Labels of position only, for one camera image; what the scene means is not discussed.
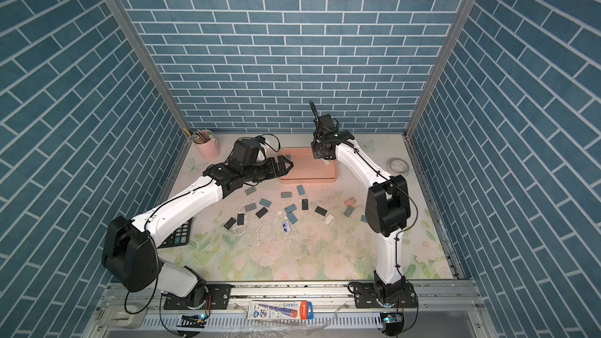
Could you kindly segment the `grey-green eraser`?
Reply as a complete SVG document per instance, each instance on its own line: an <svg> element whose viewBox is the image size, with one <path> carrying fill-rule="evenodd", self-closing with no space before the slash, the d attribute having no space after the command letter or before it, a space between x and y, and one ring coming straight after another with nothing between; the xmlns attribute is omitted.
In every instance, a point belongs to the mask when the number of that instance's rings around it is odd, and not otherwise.
<svg viewBox="0 0 601 338"><path fill-rule="evenodd" d="M254 186L251 186L245 190L245 194L249 196L250 194L255 193L256 191L257 189Z"/></svg>

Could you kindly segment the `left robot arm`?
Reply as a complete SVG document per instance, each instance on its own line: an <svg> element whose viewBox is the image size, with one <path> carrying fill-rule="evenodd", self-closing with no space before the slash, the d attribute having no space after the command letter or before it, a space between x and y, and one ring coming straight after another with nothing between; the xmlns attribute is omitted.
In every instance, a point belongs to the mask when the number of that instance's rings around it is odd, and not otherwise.
<svg viewBox="0 0 601 338"><path fill-rule="evenodd" d="M188 308L203 306L206 280L162 260L157 249L177 228L232 192L287 175L293 162L283 155L267 156L267 148L264 136L238 139L226 160L209 166L188 189L144 214L116 217L106 231L102 265L130 293L154 286L183 299Z"/></svg>

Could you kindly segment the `pink storage tray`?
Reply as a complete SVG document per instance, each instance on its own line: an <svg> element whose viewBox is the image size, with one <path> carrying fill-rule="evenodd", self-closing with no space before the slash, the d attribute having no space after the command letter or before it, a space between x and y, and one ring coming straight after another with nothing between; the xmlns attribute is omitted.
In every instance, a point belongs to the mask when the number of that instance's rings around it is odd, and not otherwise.
<svg viewBox="0 0 601 338"><path fill-rule="evenodd" d="M290 173L280 178L283 184L331 183L338 177L336 161L324 164L313 157L310 147L284 148L280 154L294 163Z"/></svg>

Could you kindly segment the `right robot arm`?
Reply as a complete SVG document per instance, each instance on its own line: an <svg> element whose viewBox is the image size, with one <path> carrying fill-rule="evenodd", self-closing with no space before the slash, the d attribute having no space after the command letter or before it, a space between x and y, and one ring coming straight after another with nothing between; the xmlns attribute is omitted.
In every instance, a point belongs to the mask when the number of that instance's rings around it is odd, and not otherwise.
<svg viewBox="0 0 601 338"><path fill-rule="evenodd" d="M320 115L313 102L309 105L315 124L311 142L314 158L341 162L367 189L365 216L377 234L374 279L384 285L401 281L400 242L411 217L407 181L386 172L361 149L352 133L341 130L331 115Z"/></svg>

